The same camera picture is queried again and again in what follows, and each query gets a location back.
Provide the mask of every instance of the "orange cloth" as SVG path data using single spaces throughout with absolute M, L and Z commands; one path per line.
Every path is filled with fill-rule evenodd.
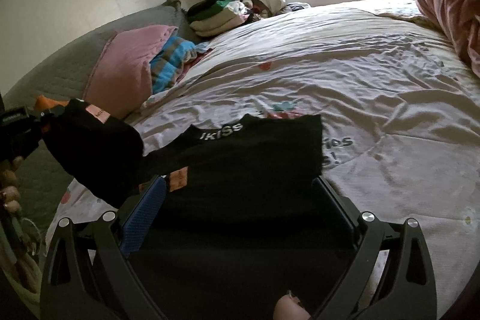
M 50 98 L 46 98 L 43 95 L 40 95 L 37 98 L 37 102 L 35 102 L 35 106 L 33 107 L 33 109 L 38 111 L 38 112 L 42 112 L 42 111 L 47 110 L 47 109 L 52 109 L 52 108 L 54 108 L 58 105 L 67 106 L 68 101 L 67 100 L 53 100 L 53 99 L 50 99 Z

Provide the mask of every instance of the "blue gripper pad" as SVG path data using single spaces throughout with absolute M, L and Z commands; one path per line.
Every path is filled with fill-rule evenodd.
M 154 179 L 123 224 L 119 248 L 124 257 L 127 258 L 131 252 L 138 251 L 142 246 L 153 220 L 165 201 L 166 185 L 161 176 Z

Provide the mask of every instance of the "fingernail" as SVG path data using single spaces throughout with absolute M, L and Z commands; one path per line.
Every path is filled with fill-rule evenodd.
M 291 298 L 291 300 L 292 300 L 295 304 L 297 304 L 297 305 L 300 306 L 301 308 L 305 309 L 305 307 L 303 306 L 303 304 L 302 304 L 302 302 L 300 301 L 300 299 L 299 299 L 296 295 L 294 295 L 291 290 L 288 290 L 287 294 L 289 295 L 289 297 Z
M 4 203 L 3 207 L 8 210 L 10 213 L 20 212 L 21 207 L 18 201 L 10 201 L 8 203 Z

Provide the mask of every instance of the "folded clothes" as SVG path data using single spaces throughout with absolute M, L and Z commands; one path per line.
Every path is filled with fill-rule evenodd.
M 204 0 L 194 4 L 191 8 L 189 8 L 187 12 L 187 17 L 193 17 L 195 14 L 198 14 L 204 10 L 210 9 L 217 0 Z
M 220 13 L 217 15 L 204 19 L 203 21 L 194 21 L 190 24 L 190 27 L 198 32 L 212 31 L 220 26 L 229 22 L 232 18 L 248 14 L 245 5 L 242 2 L 230 2 Z
M 222 26 L 216 29 L 213 29 L 211 31 L 198 31 L 196 33 L 200 37 L 218 36 L 219 34 L 225 33 L 226 31 L 231 31 L 232 29 L 244 24 L 245 21 L 248 20 L 249 16 L 250 14 L 237 15 L 234 18 L 232 18 L 230 21 L 228 21 L 227 23 L 223 24 Z
M 187 15 L 188 22 L 192 23 L 194 21 L 203 21 L 204 19 L 216 16 L 218 13 L 222 12 L 225 6 L 227 6 L 230 2 L 233 2 L 233 0 L 216 0 L 209 8 L 204 9 L 193 16 Z
M 184 65 L 197 55 L 194 43 L 178 36 L 170 37 L 162 51 L 150 62 L 153 95 L 173 87 Z
M 188 10 L 187 17 L 193 17 L 196 14 L 201 13 L 202 11 L 210 9 L 217 1 L 224 1 L 224 0 L 204 0 L 202 2 L 194 4 Z

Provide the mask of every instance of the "green towel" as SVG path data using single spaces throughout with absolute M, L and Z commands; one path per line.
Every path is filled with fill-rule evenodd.
M 217 14 L 221 13 L 230 2 L 233 2 L 233 0 L 217 1 L 207 10 L 203 10 L 194 16 L 188 17 L 188 22 L 191 24 L 194 21 L 203 21 L 204 19 L 216 16 Z

